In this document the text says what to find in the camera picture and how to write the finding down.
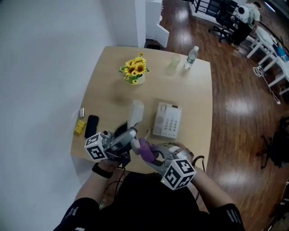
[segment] wooden table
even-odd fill
[[[147,66],[151,70],[146,73],[145,83],[130,85],[125,81],[119,68],[127,60],[134,59],[143,53]],[[128,118],[131,102],[134,99],[144,103],[144,116],[137,125],[137,138],[144,137],[146,130],[154,126],[154,120],[159,102],[182,106],[182,119],[177,141],[184,143],[195,156],[205,156],[205,167],[209,157],[212,129],[212,80],[210,63],[197,59],[191,69],[183,68],[186,56],[176,70],[171,70],[169,64],[174,53],[134,47],[106,47],[95,67],[87,86],[82,105],[85,110],[83,121],[87,122],[89,115],[99,116],[97,132],[113,131]],[[74,135],[71,154],[91,160],[84,149],[84,132]],[[171,142],[151,135],[150,143]],[[140,156],[131,151],[131,162],[128,171],[151,173],[149,167]]]

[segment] sleeve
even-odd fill
[[[212,230],[245,231],[239,210],[234,204],[226,204],[210,211]]]
[[[260,11],[257,9],[254,10],[254,20],[255,20],[255,22],[260,21]]]
[[[54,231],[74,231],[77,228],[89,229],[91,222],[97,223],[98,203],[91,198],[81,198],[73,202],[61,223]]]

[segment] white telephone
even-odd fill
[[[158,104],[158,112],[154,122],[153,134],[172,139],[177,138],[181,115],[181,107],[160,102]]]

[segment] person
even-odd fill
[[[235,30],[231,35],[231,39],[233,41],[231,45],[237,50],[239,50],[240,43],[244,41],[251,32],[255,33],[260,21],[260,3],[246,3],[245,6],[247,6],[250,10],[250,17],[248,18],[248,22],[243,23],[240,21],[238,29]]]
[[[177,143],[181,149],[184,145]],[[54,231],[96,231],[187,228],[189,230],[244,231],[239,210],[200,168],[191,183],[197,188],[209,214],[201,212],[187,187],[171,190],[158,173],[131,172],[123,181],[113,203],[99,210],[109,176],[118,162],[101,160],[76,195]]]

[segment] hand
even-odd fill
[[[113,172],[117,167],[120,166],[120,162],[111,160],[102,160],[99,162],[98,167],[107,172]]]

